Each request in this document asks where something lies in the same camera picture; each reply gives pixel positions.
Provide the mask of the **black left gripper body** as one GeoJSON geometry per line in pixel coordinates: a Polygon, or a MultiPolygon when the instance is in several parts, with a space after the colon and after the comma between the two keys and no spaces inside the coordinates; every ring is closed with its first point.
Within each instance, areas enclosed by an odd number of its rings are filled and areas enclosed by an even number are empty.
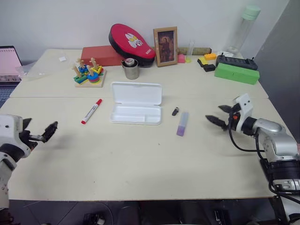
{"type": "Polygon", "coordinates": [[[20,140],[29,147],[30,150],[38,145],[38,142],[45,143],[45,138],[42,135],[31,135],[30,131],[24,130],[19,134],[20,140]]]}

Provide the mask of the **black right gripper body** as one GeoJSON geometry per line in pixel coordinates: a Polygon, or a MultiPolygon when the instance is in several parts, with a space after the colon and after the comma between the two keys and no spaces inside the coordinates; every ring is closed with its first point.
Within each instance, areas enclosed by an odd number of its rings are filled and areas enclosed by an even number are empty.
{"type": "Polygon", "coordinates": [[[229,124],[227,125],[227,129],[232,129],[236,131],[236,127],[238,122],[240,121],[240,104],[235,104],[232,106],[232,115],[229,116],[229,119],[231,121],[231,126],[229,127],[229,124]]]}

